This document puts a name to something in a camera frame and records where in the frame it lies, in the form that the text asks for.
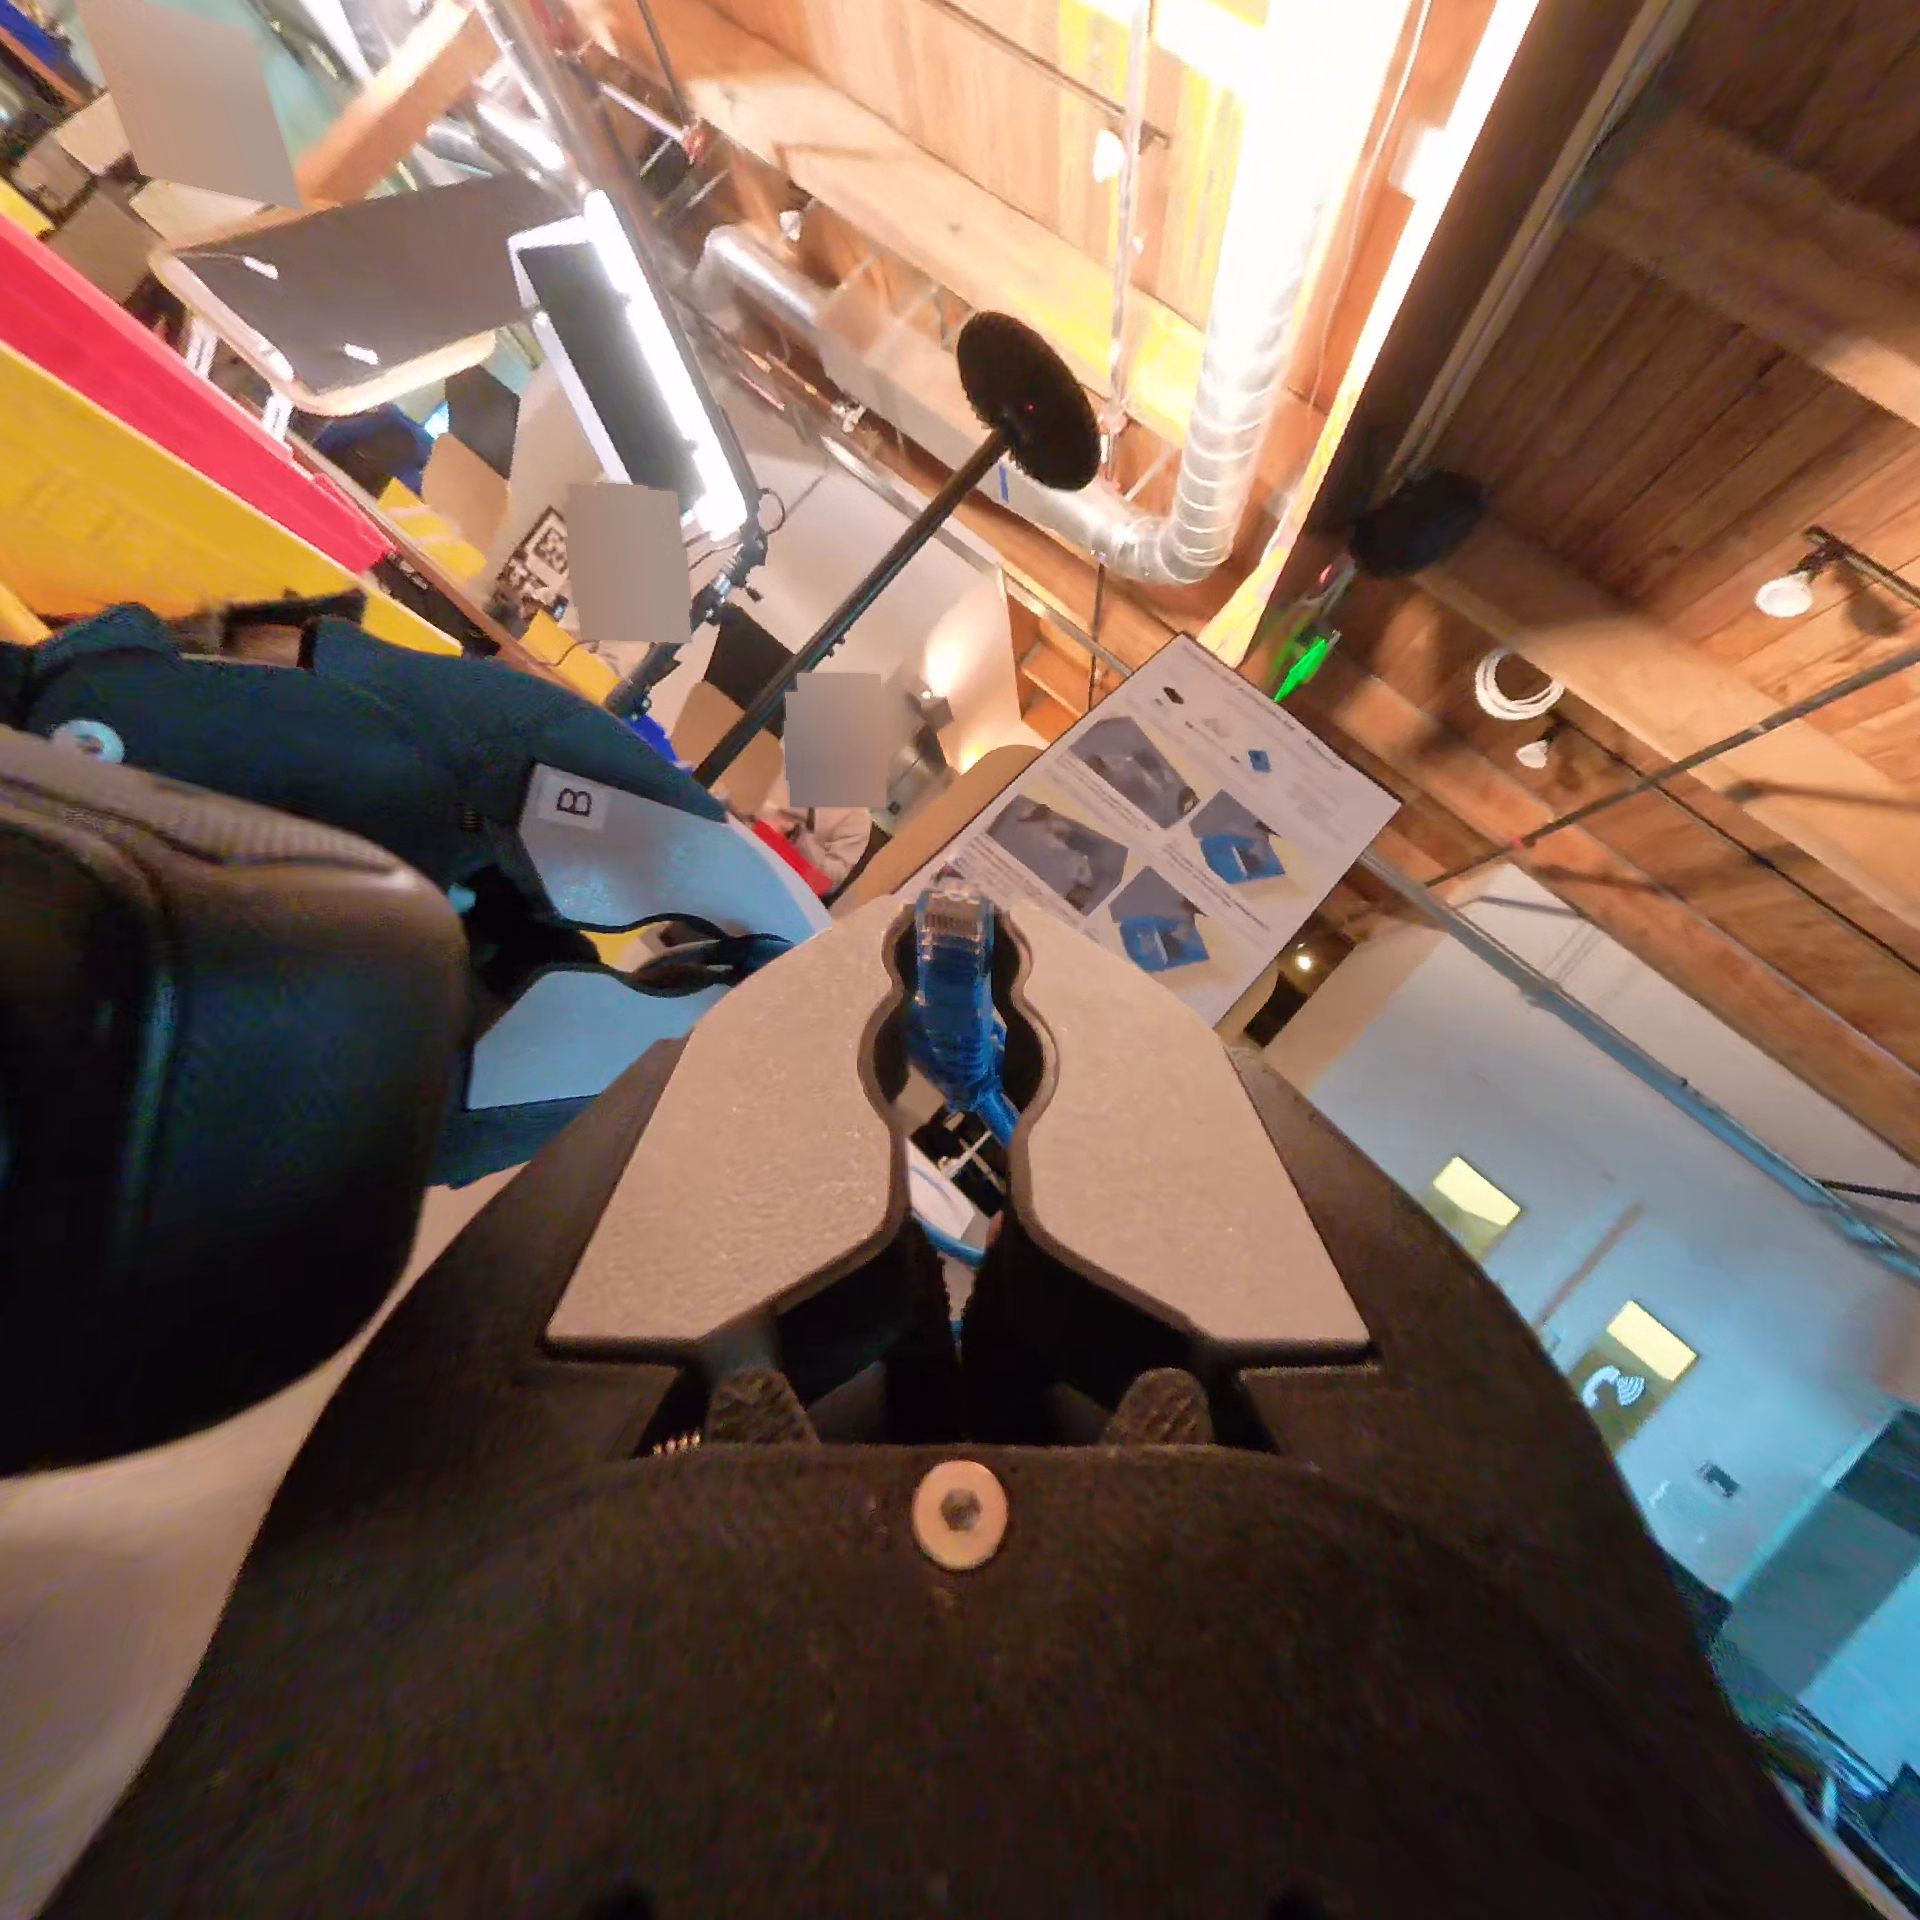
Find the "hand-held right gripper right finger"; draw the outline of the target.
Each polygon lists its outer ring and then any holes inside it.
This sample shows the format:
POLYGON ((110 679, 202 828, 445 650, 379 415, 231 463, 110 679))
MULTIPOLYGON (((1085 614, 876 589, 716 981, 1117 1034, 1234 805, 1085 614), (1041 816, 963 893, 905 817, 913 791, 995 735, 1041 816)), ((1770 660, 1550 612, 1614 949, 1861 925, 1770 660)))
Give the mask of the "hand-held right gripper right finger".
POLYGON ((1215 1031, 1031 905, 1012 1038, 1041 1078, 1007 1150, 1052 1258, 1207 1352, 1363 1352, 1371 1334, 1215 1031))

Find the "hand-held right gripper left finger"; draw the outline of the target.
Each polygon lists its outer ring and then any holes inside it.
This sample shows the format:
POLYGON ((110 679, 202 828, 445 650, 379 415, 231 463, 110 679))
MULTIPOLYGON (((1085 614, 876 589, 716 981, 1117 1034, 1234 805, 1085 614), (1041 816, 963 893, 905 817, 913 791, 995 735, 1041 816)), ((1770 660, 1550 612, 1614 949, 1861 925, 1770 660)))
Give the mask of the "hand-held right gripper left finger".
POLYGON ((878 1047, 908 922, 869 903, 695 1023, 548 1343, 737 1346, 898 1236, 905 1146, 878 1047))

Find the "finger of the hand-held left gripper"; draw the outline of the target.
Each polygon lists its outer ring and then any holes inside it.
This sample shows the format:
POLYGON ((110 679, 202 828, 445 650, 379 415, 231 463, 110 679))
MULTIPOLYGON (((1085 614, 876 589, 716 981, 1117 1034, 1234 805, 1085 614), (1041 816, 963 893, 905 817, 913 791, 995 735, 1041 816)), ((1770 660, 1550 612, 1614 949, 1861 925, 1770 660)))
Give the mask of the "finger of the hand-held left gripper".
POLYGON ((535 903, 498 958, 502 991, 564 969, 635 991, 724 991, 827 927, 799 871, 748 824, 545 760, 514 837, 535 903))
POLYGON ((598 1097, 662 1040, 683 1038, 729 985, 655 994, 603 966, 548 966, 471 1044, 469 1113, 598 1097))

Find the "yellow plastic bin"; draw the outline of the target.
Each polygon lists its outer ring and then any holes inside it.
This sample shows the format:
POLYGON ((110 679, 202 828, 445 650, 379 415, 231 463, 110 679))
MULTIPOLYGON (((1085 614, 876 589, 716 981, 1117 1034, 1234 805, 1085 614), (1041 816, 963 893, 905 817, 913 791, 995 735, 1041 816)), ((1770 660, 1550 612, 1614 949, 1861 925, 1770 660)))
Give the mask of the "yellow plastic bin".
POLYGON ((366 629, 460 641, 30 359, 3 349, 3 637, 140 602, 163 617, 363 586, 366 629))

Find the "light stand pole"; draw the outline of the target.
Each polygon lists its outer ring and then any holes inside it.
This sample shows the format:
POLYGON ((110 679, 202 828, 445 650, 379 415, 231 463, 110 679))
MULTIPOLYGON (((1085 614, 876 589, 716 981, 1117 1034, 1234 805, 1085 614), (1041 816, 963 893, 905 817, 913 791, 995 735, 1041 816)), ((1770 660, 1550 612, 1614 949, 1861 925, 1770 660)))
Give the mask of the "light stand pole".
MULTIPOLYGON (((739 592, 754 568, 766 562, 771 536, 759 525, 750 527, 739 538, 723 567, 700 586, 689 602, 689 636, 702 625, 717 621, 723 606, 739 592)), ((603 700, 603 708, 620 721, 647 713, 654 686, 659 686, 679 663, 683 639, 654 639, 641 656, 635 666, 625 673, 603 700)))

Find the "fiducial marker sign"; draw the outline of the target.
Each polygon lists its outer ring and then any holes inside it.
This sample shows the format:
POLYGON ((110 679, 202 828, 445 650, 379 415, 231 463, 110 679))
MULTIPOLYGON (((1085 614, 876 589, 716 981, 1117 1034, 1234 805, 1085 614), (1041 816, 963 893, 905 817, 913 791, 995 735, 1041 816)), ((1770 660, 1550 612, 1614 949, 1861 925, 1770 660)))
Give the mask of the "fiducial marker sign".
POLYGON ((516 541, 494 580, 494 602, 519 620, 538 610, 564 617, 571 601, 567 525, 558 508, 516 541))

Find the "instruction poster board with stand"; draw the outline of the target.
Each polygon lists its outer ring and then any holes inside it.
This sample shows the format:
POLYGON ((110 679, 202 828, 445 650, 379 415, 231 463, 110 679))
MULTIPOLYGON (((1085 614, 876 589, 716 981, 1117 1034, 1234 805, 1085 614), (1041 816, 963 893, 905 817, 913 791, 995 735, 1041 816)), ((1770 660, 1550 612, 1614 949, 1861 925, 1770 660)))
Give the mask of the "instruction poster board with stand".
POLYGON ((1219 1023, 1358 865, 1402 800, 1195 637, 1178 637, 902 876, 1031 905, 1219 1023))

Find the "LED light panel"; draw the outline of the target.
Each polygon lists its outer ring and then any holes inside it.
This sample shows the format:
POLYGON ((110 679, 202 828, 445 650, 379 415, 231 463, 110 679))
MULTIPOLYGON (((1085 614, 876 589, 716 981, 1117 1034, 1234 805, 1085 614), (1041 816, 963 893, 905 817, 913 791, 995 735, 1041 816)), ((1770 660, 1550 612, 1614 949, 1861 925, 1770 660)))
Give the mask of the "LED light panel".
POLYGON ((509 242, 535 328, 607 479, 667 492, 682 524, 763 559, 761 484, 654 261, 594 184, 509 242))

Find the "black pole with round disc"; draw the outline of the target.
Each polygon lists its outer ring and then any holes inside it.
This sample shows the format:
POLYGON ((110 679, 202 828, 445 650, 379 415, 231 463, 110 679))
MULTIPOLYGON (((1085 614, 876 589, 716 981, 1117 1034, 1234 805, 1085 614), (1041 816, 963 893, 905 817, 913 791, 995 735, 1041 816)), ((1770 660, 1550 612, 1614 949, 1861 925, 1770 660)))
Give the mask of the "black pole with round disc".
POLYGON ((1090 486, 1102 460, 1102 436, 1087 392, 1042 335, 997 310, 975 310, 956 338, 956 365, 974 417, 985 426, 971 453, 951 468, 929 504, 902 527, 881 559, 854 583, 807 645, 753 697, 732 728, 695 766, 693 780, 716 789, 753 744, 802 673, 821 666, 852 625, 881 601, 901 570, 946 525, 982 477, 1010 462, 1045 488, 1077 494, 1090 486))

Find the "wooden poster board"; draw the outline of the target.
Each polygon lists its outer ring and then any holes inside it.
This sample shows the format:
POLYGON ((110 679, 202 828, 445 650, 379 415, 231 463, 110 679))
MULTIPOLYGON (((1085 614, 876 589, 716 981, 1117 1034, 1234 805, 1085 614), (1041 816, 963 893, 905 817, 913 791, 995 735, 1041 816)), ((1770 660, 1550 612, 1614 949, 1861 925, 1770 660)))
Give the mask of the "wooden poster board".
POLYGON ((347 415, 483 365, 521 322, 509 242, 567 215, 530 177, 474 177, 155 246, 149 270, 276 394, 347 415))

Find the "red plastic bin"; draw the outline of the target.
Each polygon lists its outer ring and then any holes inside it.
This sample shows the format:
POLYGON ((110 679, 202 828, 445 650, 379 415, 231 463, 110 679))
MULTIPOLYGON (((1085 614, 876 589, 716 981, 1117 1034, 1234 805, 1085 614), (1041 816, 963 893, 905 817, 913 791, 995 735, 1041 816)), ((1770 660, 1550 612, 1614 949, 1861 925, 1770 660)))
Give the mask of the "red plastic bin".
POLYGON ((350 570, 391 556, 363 509, 11 216, 3 345, 350 570))

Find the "black ceiling speaker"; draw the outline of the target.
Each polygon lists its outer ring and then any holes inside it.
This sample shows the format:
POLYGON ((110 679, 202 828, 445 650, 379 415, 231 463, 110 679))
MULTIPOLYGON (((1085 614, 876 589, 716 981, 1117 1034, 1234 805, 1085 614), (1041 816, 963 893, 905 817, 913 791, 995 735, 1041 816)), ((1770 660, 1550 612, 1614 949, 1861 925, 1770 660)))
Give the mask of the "black ceiling speaker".
POLYGON ((1485 484, 1478 477, 1428 465, 1354 520, 1348 556, 1361 576, 1405 580, 1455 553, 1483 514, 1485 484))

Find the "ceiling light strip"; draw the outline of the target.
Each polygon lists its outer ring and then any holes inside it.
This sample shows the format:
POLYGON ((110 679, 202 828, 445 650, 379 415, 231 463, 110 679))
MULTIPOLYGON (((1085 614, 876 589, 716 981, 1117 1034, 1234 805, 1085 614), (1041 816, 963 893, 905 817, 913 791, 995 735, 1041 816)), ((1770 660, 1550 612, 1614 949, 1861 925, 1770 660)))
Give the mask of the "ceiling light strip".
POLYGON ((1308 530, 1308 519, 1329 486, 1337 454, 1354 436, 1363 390, 1402 316, 1413 278, 1423 264, 1423 255, 1458 189, 1471 145, 1498 105, 1498 94, 1519 55, 1535 12, 1535 1, 1492 5, 1446 122, 1421 135, 1411 145, 1411 168, 1418 186, 1407 196, 1411 212, 1399 230, 1391 257, 1382 264, 1374 300, 1361 317, 1348 361, 1342 368, 1313 454, 1287 495, 1285 512, 1262 558, 1201 633, 1201 641, 1228 666, 1242 666, 1255 646, 1267 602, 1308 530))

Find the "silver ventilation duct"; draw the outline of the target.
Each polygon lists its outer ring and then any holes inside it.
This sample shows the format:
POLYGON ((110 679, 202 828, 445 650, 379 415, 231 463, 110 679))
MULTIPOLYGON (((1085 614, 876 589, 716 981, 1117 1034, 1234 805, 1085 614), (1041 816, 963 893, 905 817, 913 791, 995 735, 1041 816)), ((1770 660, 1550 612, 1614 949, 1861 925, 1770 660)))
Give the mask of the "silver ventilation duct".
POLYGON ((1115 477, 1007 472, 999 512, 1108 570, 1194 586, 1306 463, 1289 388, 1342 162, 1294 176, 1274 79, 1294 5, 660 5, 689 105, 881 255, 812 322, 827 369, 957 454, 956 327, 997 308, 1079 376, 1115 477))

